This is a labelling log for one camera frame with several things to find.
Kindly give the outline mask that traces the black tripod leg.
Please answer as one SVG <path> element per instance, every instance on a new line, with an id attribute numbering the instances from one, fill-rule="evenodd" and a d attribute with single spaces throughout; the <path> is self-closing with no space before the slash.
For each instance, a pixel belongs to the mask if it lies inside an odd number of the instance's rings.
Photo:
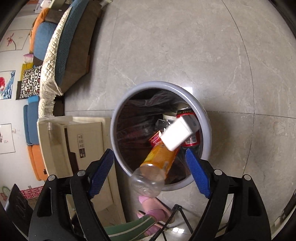
<path id="1" fill-rule="evenodd" d="M 183 223 L 186 225 L 188 231 L 190 232 L 189 234 L 185 233 L 185 228 L 181 228 L 178 226 L 170 227 L 170 225 L 172 225 L 173 222 L 175 221 L 175 216 L 177 213 L 180 214 L 180 216 L 183 218 Z M 176 237 L 180 237 L 180 236 L 190 237 L 194 232 L 192 226 L 189 223 L 189 220 L 187 219 L 187 217 L 183 211 L 183 207 L 180 204 L 175 204 L 173 206 L 172 213 L 169 216 L 168 220 L 164 224 L 160 224 L 160 225 L 161 225 L 160 230 L 151 236 L 151 238 L 149 239 L 150 241 L 155 241 L 155 240 L 167 241 L 167 240 L 169 240 L 168 235 L 173 235 Z"/>

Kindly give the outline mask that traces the orange label plastic bottle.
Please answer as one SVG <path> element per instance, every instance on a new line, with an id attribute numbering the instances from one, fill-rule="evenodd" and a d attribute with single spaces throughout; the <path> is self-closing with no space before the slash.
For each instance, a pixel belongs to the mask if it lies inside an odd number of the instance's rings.
<path id="1" fill-rule="evenodd" d="M 179 149 L 168 150 L 158 131 L 149 139 L 152 150 L 143 163 L 133 172 L 130 184 L 141 196 L 157 197 L 164 185 Z"/>

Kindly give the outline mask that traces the blue grey trash bin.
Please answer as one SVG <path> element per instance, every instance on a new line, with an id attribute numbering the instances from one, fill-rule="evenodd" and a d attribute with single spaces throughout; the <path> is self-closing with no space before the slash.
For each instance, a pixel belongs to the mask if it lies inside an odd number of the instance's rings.
<path id="1" fill-rule="evenodd" d="M 143 163 L 152 145 L 149 139 L 160 131 L 162 134 L 174 121 L 164 120 L 163 113 L 177 113 L 191 107 L 200 124 L 200 145 L 179 146 L 162 191 L 177 190 L 193 181 L 186 163 L 187 149 L 192 149 L 199 159 L 208 160 L 212 150 L 212 130 L 208 115 L 197 99 L 178 85 L 163 81 L 142 83 L 129 90 L 119 102 L 111 119 L 111 144 L 117 161 L 128 174 Z"/>

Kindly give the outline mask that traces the white paper cup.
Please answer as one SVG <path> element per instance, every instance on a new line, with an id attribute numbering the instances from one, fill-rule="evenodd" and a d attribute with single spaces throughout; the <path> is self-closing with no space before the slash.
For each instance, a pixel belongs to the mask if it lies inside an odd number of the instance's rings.
<path id="1" fill-rule="evenodd" d="M 163 119 L 168 121 L 175 121 L 177 119 L 176 113 L 163 113 Z"/>

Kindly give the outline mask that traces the white cardboard medicine box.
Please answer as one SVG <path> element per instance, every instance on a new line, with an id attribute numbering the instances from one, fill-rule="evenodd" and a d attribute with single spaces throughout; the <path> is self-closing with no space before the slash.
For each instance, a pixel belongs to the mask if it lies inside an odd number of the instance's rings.
<path id="1" fill-rule="evenodd" d="M 174 151 L 199 129 L 200 124 L 196 117 L 193 115 L 184 115 L 170 124 L 160 138 L 168 150 Z"/>

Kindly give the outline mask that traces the small red drink can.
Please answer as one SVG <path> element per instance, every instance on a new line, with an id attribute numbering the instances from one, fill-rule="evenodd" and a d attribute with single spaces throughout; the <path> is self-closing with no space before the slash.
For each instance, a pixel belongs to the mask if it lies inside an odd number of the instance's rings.
<path id="1" fill-rule="evenodd" d="M 189 106 L 181 108 L 177 111 L 177 118 L 184 115 L 193 115 L 194 117 L 197 117 L 192 108 Z M 200 131 L 198 130 L 195 134 L 191 135 L 183 142 L 182 147 L 198 147 L 200 143 Z"/>

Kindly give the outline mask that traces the pink slipper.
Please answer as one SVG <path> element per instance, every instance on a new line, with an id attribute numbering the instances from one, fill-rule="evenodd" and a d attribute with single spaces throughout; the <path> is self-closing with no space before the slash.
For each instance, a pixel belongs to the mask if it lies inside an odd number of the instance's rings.
<path id="1" fill-rule="evenodd" d="M 172 210 L 165 206 L 162 202 L 160 202 L 156 197 L 146 197 L 146 196 L 139 196 L 139 202 L 142 205 L 143 211 L 138 211 L 137 216 L 138 218 L 142 218 L 144 216 L 152 216 L 156 223 L 150 227 L 147 231 L 144 232 L 144 236 L 148 237 L 154 235 L 158 230 L 160 230 L 160 226 L 158 226 L 157 222 L 167 222 L 169 217 L 172 214 Z"/>

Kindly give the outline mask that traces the circle pattern throw pillow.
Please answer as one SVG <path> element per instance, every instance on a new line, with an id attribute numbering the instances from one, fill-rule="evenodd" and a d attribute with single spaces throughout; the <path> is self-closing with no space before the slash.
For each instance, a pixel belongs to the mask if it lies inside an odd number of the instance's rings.
<path id="1" fill-rule="evenodd" d="M 24 71 L 20 99 L 40 95 L 41 69 L 42 65 Z"/>

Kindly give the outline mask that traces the curved sofa with beige cover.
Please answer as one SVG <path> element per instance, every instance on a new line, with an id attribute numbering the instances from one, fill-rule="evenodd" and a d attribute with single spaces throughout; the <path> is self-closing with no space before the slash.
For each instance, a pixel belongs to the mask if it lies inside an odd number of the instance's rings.
<path id="1" fill-rule="evenodd" d="M 33 25 L 33 63 L 34 67 L 42 65 L 40 95 L 27 98 L 23 123 L 31 165 L 39 181 L 46 180 L 48 175 L 42 160 L 37 121 L 53 115 L 56 97 L 88 73 L 89 48 L 101 8 L 99 1 L 73 1 L 62 12 L 51 8 L 43 10 Z"/>

